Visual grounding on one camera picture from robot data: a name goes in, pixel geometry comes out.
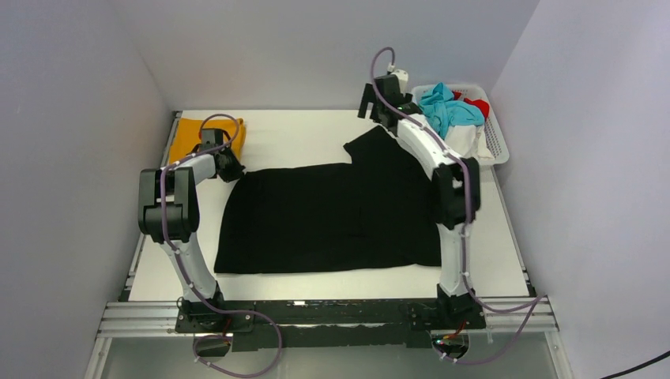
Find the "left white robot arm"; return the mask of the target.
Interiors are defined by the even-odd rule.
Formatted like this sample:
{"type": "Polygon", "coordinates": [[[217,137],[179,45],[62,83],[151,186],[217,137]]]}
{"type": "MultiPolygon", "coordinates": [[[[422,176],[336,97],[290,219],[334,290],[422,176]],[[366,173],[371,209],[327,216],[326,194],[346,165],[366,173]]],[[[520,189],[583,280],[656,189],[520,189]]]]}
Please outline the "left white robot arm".
{"type": "Polygon", "coordinates": [[[226,182],[243,176],[231,149],[233,136],[204,129],[201,142],[183,159],[162,169],[144,169],[139,178],[138,226],[168,255],[183,289],[179,316],[215,332],[225,325],[224,296],[207,269],[197,237],[200,210],[196,187],[210,178],[226,182]]]}

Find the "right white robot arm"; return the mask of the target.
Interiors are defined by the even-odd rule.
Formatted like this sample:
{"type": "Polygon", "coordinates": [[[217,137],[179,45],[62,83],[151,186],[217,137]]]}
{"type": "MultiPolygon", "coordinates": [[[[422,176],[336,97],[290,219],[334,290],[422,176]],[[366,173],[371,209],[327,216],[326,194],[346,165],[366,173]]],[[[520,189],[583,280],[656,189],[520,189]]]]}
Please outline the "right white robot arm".
{"type": "Polygon", "coordinates": [[[464,158],[431,128],[409,94],[401,92],[395,73],[366,84],[358,115],[394,135],[429,179],[429,210],[440,238],[441,267],[435,304],[409,309],[414,330],[482,329],[484,311],[469,287],[469,226],[480,209],[480,167],[464,158]]]}

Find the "black t shirt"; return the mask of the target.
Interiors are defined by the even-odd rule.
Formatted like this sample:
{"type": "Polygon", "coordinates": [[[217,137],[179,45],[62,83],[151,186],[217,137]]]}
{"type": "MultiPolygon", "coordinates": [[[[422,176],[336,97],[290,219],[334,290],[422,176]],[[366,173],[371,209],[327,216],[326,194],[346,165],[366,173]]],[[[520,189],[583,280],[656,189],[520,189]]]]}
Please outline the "black t shirt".
{"type": "Polygon", "coordinates": [[[437,267],[439,231],[418,161],[377,126],[349,163],[252,171],[224,208],[218,274],[437,267]]]}

